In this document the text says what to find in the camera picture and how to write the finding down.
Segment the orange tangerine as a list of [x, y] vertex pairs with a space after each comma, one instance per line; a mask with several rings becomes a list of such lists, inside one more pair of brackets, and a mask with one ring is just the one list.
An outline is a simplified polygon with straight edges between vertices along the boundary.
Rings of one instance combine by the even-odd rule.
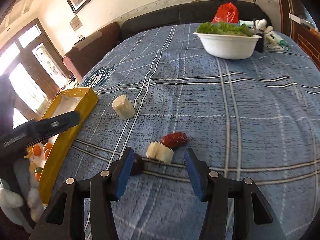
[[32, 148], [32, 153], [34, 156], [39, 157], [42, 153], [42, 149], [40, 148], [39, 145], [34, 145]]
[[43, 171], [43, 168], [42, 168], [42, 167], [37, 167], [37, 168], [35, 168], [35, 170], [34, 170], [34, 176], [35, 176], [35, 178], [36, 178], [37, 181], [40, 180], [42, 171]]
[[47, 142], [43, 147], [43, 152], [46, 152], [46, 150], [51, 149], [52, 146], [53, 146], [52, 143]]

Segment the large banana chunk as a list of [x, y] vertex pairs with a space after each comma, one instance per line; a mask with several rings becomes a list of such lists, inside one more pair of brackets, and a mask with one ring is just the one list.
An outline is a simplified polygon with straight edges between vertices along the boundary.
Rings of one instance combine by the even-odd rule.
[[117, 113], [117, 115], [123, 120], [132, 118], [135, 114], [135, 108], [126, 95], [118, 96], [112, 102], [112, 108]]

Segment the blue plaid tablecloth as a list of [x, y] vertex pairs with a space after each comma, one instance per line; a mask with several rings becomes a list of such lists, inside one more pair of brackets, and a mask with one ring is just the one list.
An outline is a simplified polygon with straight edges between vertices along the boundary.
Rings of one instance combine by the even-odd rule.
[[[126, 147], [184, 132], [188, 146], [227, 178], [252, 178], [287, 239], [299, 239], [319, 209], [319, 70], [290, 38], [244, 60], [209, 55], [196, 24], [147, 30], [121, 42], [81, 81], [99, 100], [55, 183], [91, 178]], [[126, 95], [135, 114], [112, 102]]]

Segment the wooden glass door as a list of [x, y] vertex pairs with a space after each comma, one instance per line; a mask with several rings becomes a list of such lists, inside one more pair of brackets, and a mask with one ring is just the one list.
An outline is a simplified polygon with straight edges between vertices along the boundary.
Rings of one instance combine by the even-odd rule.
[[71, 72], [38, 19], [1, 46], [1, 75], [7, 74], [16, 93], [13, 122], [18, 126], [41, 118]]

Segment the green lettuce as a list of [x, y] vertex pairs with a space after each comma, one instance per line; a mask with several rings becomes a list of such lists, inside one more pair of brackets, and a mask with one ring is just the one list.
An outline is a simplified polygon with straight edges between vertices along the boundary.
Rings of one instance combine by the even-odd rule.
[[233, 35], [233, 36], [253, 36], [249, 27], [243, 25], [233, 25], [231, 23], [219, 22], [213, 24], [210, 22], [202, 23], [196, 30], [197, 33], [201, 34], [216, 34], [216, 35]]

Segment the red strawberry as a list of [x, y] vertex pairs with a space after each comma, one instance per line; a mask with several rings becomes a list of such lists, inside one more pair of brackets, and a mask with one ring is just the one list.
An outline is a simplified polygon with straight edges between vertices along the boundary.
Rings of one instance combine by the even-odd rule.
[[168, 148], [177, 148], [188, 142], [187, 135], [183, 132], [172, 132], [160, 139], [160, 143]]

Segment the wall plaque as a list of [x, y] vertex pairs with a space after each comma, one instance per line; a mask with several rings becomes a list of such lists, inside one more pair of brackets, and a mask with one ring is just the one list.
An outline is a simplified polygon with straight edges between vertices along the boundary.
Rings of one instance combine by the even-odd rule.
[[82, 27], [82, 23], [80, 21], [80, 19], [78, 18], [78, 16], [75, 16], [71, 21], [70, 21], [70, 26], [73, 29], [74, 32], [77, 32], [81, 27]]

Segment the red plastic bag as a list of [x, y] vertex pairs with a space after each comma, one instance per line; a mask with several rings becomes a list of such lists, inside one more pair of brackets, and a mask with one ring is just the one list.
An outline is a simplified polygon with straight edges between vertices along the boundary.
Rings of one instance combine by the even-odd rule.
[[222, 4], [217, 9], [217, 13], [214, 16], [212, 23], [219, 23], [219, 22], [226, 22], [226, 23], [239, 22], [239, 11], [232, 2]]

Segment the white plush toy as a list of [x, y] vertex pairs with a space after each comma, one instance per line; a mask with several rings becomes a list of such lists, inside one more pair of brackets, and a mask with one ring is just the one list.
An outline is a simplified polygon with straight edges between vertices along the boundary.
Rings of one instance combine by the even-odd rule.
[[253, 21], [251, 32], [260, 37], [257, 41], [257, 46], [263, 46], [265, 43], [275, 45], [276, 42], [271, 34], [272, 31], [273, 27], [271, 25], [267, 26], [266, 19]]

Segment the black leather sofa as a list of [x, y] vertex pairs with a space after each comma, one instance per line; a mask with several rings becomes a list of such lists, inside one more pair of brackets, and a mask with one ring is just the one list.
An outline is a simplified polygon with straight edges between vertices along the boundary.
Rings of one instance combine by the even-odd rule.
[[266, 19], [267, 25], [272, 24], [268, 15], [257, 4], [251, 2], [238, 0], [190, 2], [152, 11], [125, 21], [121, 26], [121, 40], [123, 41], [142, 31], [163, 26], [210, 22], [217, 13], [219, 6], [228, 2], [237, 7], [240, 20]]

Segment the yellow edged white tray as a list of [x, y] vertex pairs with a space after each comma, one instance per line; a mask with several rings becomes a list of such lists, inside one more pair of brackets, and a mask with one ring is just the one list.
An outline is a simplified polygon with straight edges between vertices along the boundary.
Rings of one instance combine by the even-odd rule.
[[48, 139], [48, 142], [53, 145], [48, 158], [44, 157], [44, 153], [41, 153], [38, 157], [33, 155], [32, 146], [27, 148], [27, 155], [25, 157], [30, 161], [31, 172], [37, 167], [43, 168], [41, 175], [36, 177], [39, 180], [38, 189], [42, 204], [49, 203], [55, 181], [64, 159], [75, 137], [80, 131], [81, 126], [91, 111], [93, 111], [97, 102], [98, 96], [93, 89], [89, 87], [63, 90], [57, 95], [44, 113], [42, 119], [56, 117], [70, 111], [76, 111], [80, 114], [80, 124]]

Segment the white bowl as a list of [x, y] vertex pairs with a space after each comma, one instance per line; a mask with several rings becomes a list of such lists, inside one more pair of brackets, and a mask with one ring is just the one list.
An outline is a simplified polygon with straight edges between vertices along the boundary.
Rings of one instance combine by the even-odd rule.
[[251, 57], [257, 42], [261, 39], [259, 35], [248, 37], [197, 32], [193, 34], [198, 36], [208, 54], [228, 60], [243, 60]]

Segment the dark cherry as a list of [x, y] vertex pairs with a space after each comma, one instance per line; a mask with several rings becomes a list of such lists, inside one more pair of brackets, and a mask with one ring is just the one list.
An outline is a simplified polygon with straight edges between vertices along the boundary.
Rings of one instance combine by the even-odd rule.
[[134, 162], [132, 165], [130, 176], [136, 176], [143, 172], [144, 170], [144, 161], [142, 157], [135, 153]]

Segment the small banana chunk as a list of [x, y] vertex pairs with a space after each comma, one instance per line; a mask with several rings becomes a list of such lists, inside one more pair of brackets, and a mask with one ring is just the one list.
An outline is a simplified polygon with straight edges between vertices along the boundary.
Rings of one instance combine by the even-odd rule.
[[173, 158], [174, 152], [172, 149], [164, 146], [160, 142], [151, 142], [146, 150], [146, 157], [149, 159], [156, 159], [165, 164], [170, 164]]

